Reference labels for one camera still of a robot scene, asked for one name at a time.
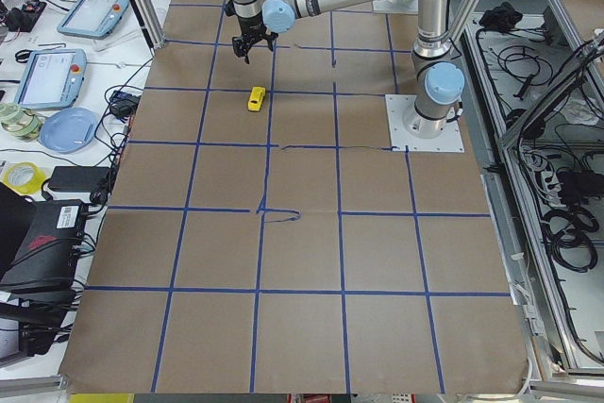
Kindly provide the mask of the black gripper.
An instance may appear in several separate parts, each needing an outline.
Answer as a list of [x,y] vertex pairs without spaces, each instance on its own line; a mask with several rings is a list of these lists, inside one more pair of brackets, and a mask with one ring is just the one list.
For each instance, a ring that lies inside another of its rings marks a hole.
[[241,35],[232,38],[234,50],[242,50],[245,63],[250,63],[249,50],[259,42],[266,41],[270,51],[274,51],[274,44],[277,40],[277,33],[268,33],[267,26],[264,24],[262,16],[238,17]]

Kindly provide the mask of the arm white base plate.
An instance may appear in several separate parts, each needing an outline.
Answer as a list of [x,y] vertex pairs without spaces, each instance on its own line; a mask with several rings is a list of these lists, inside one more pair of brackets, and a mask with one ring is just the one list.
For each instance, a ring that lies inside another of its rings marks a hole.
[[415,99],[415,95],[385,95],[391,148],[398,152],[463,153],[459,123],[422,117],[415,109]]

